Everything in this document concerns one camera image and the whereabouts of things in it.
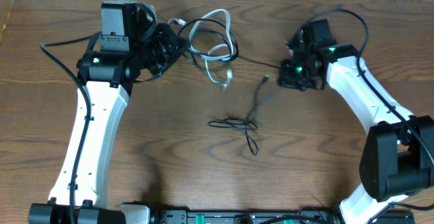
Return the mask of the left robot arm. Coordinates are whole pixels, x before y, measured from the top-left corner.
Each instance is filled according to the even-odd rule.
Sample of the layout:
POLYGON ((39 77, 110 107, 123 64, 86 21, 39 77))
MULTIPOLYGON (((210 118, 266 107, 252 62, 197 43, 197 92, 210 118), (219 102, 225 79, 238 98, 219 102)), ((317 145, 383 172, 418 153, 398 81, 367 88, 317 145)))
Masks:
POLYGON ((29 223, 157 223, 140 202, 108 208, 108 175, 119 122, 142 70, 160 78, 189 45, 152 5, 104 1, 101 31, 70 77, 77 85, 77 112, 60 174, 44 204, 33 204, 29 223))

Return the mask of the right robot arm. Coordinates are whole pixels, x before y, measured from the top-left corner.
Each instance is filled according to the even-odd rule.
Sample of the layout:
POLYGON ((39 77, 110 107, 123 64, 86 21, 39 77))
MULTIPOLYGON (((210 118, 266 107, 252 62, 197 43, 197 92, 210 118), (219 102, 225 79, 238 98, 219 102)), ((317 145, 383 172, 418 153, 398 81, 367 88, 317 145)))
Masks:
POLYGON ((360 185, 330 223, 374 223, 388 209, 433 187, 433 118, 417 117, 375 79, 361 52, 337 44, 326 19, 308 21, 287 42, 277 83, 283 88, 330 86, 348 104, 367 134, 359 163, 360 185))

